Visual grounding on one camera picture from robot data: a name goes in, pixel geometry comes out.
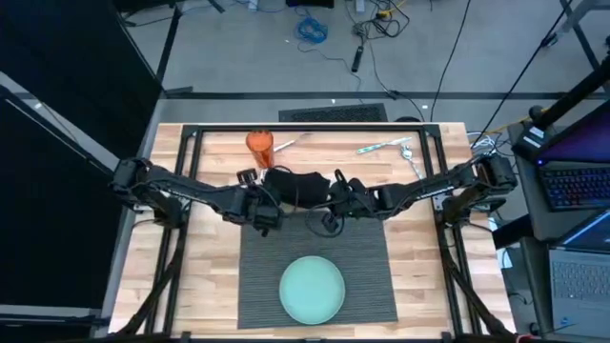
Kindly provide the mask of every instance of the light blue plate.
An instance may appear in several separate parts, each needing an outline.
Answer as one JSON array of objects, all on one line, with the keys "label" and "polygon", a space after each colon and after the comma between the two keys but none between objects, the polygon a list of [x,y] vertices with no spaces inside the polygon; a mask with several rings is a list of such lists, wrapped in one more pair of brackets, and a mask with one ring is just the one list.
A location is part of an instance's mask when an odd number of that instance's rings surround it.
[{"label": "light blue plate", "polygon": [[279,300],[299,323],[317,325],[329,321],[343,305],[345,282],[333,262],[305,256],[291,263],[279,282]]}]

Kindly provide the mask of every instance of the keyboard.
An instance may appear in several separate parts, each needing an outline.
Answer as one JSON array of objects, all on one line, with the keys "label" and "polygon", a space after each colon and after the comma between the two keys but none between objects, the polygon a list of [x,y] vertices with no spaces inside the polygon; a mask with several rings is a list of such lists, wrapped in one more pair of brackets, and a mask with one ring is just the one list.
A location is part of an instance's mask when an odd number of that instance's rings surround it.
[{"label": "keyboard", "polygon": [[280,122],[386,122],[383,104],[333,106],[279,112]]},{"label": "keyboard", "polygon": [[553,262],[553,296],[610,302],[610,266]]},{"label": "keyboard", "polygon": [[541,170],[539,175],[552,210],[610,206],[610,168]]}]

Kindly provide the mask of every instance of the gray mat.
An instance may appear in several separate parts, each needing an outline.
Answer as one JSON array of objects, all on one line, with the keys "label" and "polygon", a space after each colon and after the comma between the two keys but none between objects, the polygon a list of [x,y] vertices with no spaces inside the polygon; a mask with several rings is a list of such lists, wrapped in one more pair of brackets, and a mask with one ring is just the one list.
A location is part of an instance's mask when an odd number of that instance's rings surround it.
[{"label": "gray mat", "polygon": [[[315,229],[322,229],[312,214]],[[279,281],[293,261],[318,255],[335,263],[345,280],[341,310],[326,324],[397,321],[383,224],[374,219],[347,219],[343,233],[321,238],[307,230],[304,214],[284,220],[279,232],[265,238],[252,227],[241,233],[238,329],[301,325],[279,301]]]}]

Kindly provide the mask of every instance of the wooden table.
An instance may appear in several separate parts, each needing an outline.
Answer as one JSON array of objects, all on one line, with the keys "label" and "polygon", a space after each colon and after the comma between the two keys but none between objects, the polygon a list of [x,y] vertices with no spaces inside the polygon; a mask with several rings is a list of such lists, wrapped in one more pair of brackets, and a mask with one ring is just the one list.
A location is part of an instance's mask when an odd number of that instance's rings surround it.
[{"label": "wooden table", "polygon": [[[467,161],[471,152],[464,125],[447,123],[440,124],[440,128],[449,168]],[[153,163],[173,170],[181,130],[179,124],[159,126],[152,150]],[[244,144],[245,135],[244,131],[206,132],[197,179],[217,186],[235,184],[235,172],[254,168],[255,162]],[[275,132],[274,141],[279,145],[299,135],[295,131]],[[356,155],[358,148],[407,135],[414,137],[409,145],[413,149],[417,167],[424,172],[421,148],[414,132],[315,132],[278,152],[275,163],[297,173],[320,172],[331,180],[335,180],[333,171],[341,168],[348,179],[358,177],[367,186],[414,182],[417,176],[399,156],[399,148],[389,147]],[[432,142],[429,139],[437,172],[438,163]],[[188,153],[186,160],[191,160]],[[137,220],[145,218],[149,216],[140,216]],[[473,222],[488,225],[487,218],[482,215],[473,218]],[[438,338],[441,332],[451,331],[430,200],[416,202],[408,211],[387,220],[384,228],[398,322],[238,330],[240,228],[223,222],[219,215],[203,205],[193,205],[173,335],[190,331],[193,337],[222,338]],[[151,290],[161,233],[162,229],[155,225],[143,224],[133,229],[110,332],[127,323]],[[463,238],[475,290],[507,329],[514,331],[491,234],[475,227],[465,227]],[[458,297],[464,330],[468,332],[468,315],[460,291]],[[165,311],[164,299],[165,296],[159,305],[157,331],[160,331],[159,322]]]}]

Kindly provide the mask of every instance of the gray floor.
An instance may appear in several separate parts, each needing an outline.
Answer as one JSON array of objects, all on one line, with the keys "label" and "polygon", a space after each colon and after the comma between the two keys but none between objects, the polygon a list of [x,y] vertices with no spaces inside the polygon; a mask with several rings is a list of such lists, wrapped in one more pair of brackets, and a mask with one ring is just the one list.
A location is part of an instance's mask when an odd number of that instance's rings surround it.
[{"label": "gray floor", "polygon": [[[301,19],[293,10],[280,13],[250,12],[233,0],[218,0],[227,11],[210,8],[190,10],[180,20],[166,77],[166,89],[193,86],[195,91],[356,91],[358,81],[341,62],[327,61],[317,52],[296,48],[294,31]],[[467,0],[408,0],[403,10],[410,15],[409,27],[396,39],[373,43],[377,72],[390,89],[436,91],[438,80],[458,33]],[[259,0],[265,10],[281,9],[282,0]],[[189,0],[184,10],[207,6],[205,0]],[[333,10],[313,9],[312,15],[328,25],[329,37],[316,46],[329,57],[351,64],[358,44],[351,35],[352,23],[342,0]],[[350,10],[353,2],[348,2]],[[508,91],[539,41],[561,12],[558,0],[472,0],[456,53],[446,73],[443,91]],[[580,22],[599,60],[605,56],[605,37],[610,34],[609,11],[588,13]],[[167,7],[143,10],[135,23],[171,16]],[[368,18],[360,15],[356,20]],[[170,20],[130,28],[129,33],[151,67],[156,70]],[[592,70],[573,32],[550,49],[543,50],[518,84],[516,91],[568,91]],[[365,47],[360,71],[360,91],[382,91],[374,75],[371,47]],[[23,91],[6,76],[0,82],[13,91]],[[405,100],[382,102],[390,120],[417,116]],[[415,100],[430,116],[431,100]],[[356,104],[356,100],[257,100],[204,101],[161,100],[163,122],[274,122],[279,110]],[[533,105],[550,101],[507,101],[491,128],[514,122]],[[570,124],[598,106],[583,101],[561,124]],[[469,131],[481,130],[498,100],[440,100],[435,121],[465,122]],[[509,195],[500,210],[505,219],[526,213],[520,189]],[[522,309],[512,298],[519,331],[531,322],[531,309]]]}]

